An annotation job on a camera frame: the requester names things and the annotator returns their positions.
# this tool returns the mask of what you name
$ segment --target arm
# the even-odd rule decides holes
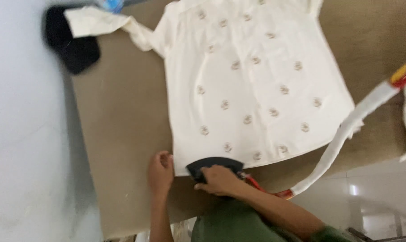
[[[151,189],[150,242],[173,242],[167,214],[167,197],[173,177],[173,156],[168,151],[158,152],[148,168],[148,184]]]
[[[215,165],[202,168],[208,184],[196,184],[195,189],[215,195],[227,195],[243,201],[258,211],[270,223],[284,228],[302,240],[322,229],[325,224],[294,203],[262,192],[239,180],[229,169]]]

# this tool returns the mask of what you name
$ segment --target cream shirt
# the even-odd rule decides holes
[[[257,167],[333,139],[354,103],[318,22],[321,3],[181,0],[154,31],[95,7],[65,15],[74,37],[122,28],[164,59],[175,173],[185,176],[201,158]]]

